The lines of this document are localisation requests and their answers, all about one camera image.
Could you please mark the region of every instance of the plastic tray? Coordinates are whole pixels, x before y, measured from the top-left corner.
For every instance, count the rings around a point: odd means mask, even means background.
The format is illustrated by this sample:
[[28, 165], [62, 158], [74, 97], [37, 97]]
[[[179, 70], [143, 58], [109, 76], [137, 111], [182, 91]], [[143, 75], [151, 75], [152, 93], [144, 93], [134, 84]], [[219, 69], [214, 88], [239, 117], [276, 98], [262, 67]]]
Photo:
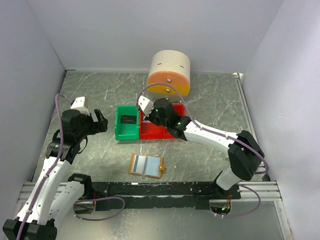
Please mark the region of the plastic tray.
[[[134, 116], [135, 123], [122, 123], [123, 116]], [[139, 139], [139, 111], [135, 105], [116, 106], [114, 133], [116, 140]]]
[[143, 122], [143, 112], [139, 114], [139, 134], [140, 139], [163, 139], [164, 128], [152, 122]]

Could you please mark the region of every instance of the black bracket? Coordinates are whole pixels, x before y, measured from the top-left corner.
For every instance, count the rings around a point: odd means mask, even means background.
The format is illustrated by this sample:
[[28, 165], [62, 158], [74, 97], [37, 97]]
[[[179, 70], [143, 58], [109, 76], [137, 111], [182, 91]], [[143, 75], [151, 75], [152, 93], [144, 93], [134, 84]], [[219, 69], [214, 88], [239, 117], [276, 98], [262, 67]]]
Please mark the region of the black bracket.
[[[88, 143], [88, 135], [104, 133], [108, 130], [108, 120], [103, 116], [100, 109], [96, 108], [94, 113], [98, 121], [94, 121], [92, 115], [82, 114], [79, 110], [68, 109], [62, 113], [62, 128], [63, 128], [63, 146], [61, 161], [73, 163], [75, 157], [80, 152], [80, 143], [86, 139]], [[45, 156], [56, 157], [60, 149], [60, 138], [57, 130], [52, 142], [49, 143]]]
[[94, 191], [92, 188], [92, 181], [89, 175], [74, 173], [68, 178], [68, 182], [79, 182], [84, 186], [84, 193], [82, 199], [92, 199], [94, 197]]
[[[57, 237], [57, 228], [54, 226], [54, 219], [49, 220], [46, 225], [36, 223], [24, 224], [21, 240], [55, 240]], [[2, 230], [8, 240], [16, 240], [21, 225], [19, 218], [15, 220], [7, 219]]]
[[[250, 132], [242, 130], [237, 136], [238, 140], [249, 145], [262, 157], [265, 157], [265, 154]], [[252, 179], [261, 164], [261, 159], [257, 155], [237, 142], [229, 145], [228, 156], [232, 172], [238, 178], [245, 181]]]
[[[121, 196], [126, 209], [195, 208], [210, 209], [209, 200], [240, 199], [239, 187], [221, 192], [214, 182], [93, 182], [97, 198]], [[97, 201], [96, 211], [120, 209], [120, 201]]]

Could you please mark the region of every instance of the black mounting plate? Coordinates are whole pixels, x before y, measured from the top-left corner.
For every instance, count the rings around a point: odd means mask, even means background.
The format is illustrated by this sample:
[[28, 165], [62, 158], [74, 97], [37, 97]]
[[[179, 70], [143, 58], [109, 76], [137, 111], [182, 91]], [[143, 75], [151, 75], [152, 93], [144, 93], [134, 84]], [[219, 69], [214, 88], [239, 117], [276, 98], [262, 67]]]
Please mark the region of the black mounting plate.
[[[218, 192], [210, 181], [186, 182], [93, 182], [97, 198], [120, 196], [126, 209], [195, 208], [209, 210], [209, 200], [240, 199], [239, 187]], [[97, 201], [96, 211], [120, 209], [122, 202]]]

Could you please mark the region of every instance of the green bin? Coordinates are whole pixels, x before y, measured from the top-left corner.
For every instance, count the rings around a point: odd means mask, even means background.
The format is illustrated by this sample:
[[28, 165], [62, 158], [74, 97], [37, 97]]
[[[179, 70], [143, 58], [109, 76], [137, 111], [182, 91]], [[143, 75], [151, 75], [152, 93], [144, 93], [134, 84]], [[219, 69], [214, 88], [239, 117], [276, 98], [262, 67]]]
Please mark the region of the green bin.
[[139, 111], [136, 105], [118, 105], [115, 112], [116, 140], [139, 140]]

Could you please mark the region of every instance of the white wall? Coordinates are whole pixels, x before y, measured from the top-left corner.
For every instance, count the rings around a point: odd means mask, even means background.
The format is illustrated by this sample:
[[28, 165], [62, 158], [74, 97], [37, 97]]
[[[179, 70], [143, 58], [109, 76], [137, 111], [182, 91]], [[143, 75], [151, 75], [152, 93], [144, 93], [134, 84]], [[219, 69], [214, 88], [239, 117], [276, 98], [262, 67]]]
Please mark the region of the white wall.
[[320, 233], [319, 13], [320, 1], [285, 0], [243, 80], [296, 240]]
[[148, 71], [161, 50], [243, 73], [283, 0], [28, 0], [66, 69]]
[[26, 0], [0, 7], [0, 227], [12, 218], [48, 130], [64, 70]]

